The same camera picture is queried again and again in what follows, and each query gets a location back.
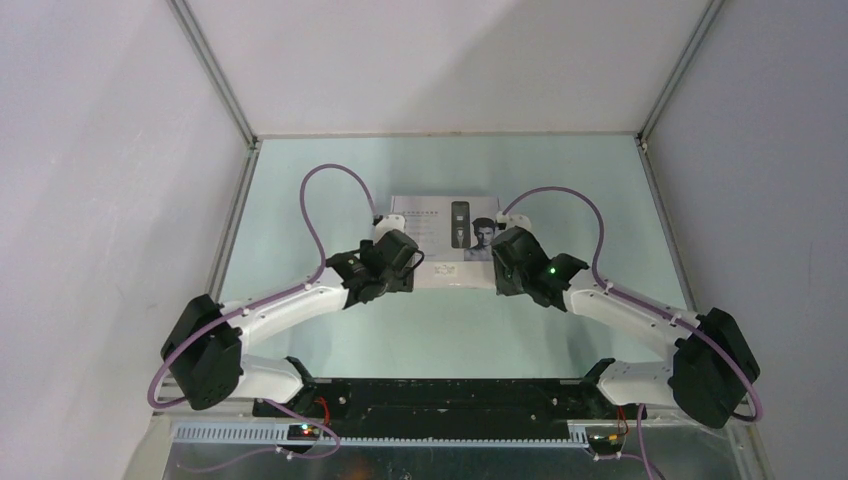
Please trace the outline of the white box lid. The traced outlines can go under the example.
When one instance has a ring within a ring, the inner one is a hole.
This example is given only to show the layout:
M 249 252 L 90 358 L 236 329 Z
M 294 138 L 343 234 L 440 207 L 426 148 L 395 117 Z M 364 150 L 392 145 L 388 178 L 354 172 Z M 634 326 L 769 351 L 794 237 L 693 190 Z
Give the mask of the white box lid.
M 391 211 L 424 253 L 414 272 L 417 289 L 493 289 L 491 243 L 500 232 L 492 196 L 394 196 Z

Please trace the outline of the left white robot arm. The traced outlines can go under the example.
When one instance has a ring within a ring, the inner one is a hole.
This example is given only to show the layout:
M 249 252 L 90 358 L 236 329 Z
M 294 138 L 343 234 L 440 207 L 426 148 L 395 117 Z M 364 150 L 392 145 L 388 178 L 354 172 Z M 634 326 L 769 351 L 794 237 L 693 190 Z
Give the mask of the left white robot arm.
M 306 371 L 291 359 L 274 362 L 252 353 L 271 337 L 313 318 L 409 293 L 424 252 L 398 229 L 324 260 L 315 278 L 231 309 L 203 294 L 190 300 L 160 350 L 185 403 L 195 411 L 234 398 L 278 403 L 304 416 L 316 403 Z

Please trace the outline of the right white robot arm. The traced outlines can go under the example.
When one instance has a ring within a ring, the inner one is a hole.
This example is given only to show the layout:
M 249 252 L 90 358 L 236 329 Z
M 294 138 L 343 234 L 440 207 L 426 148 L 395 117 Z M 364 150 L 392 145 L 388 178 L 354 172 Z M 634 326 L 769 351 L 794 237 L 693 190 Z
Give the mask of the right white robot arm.
M 496 291 L 527 295 L 541 307 L 595 320 L 656 355 L 648 362 L 604 360 L 581 392 L 585 411 L 606 418 L 620 406 L 675 407 L 709 428 L 722 428 L 761 374 L 735 318 L 674 308 L 604 278 L 569 254 L 548 256 L 528 230 L 513 226 L 491 244 Z

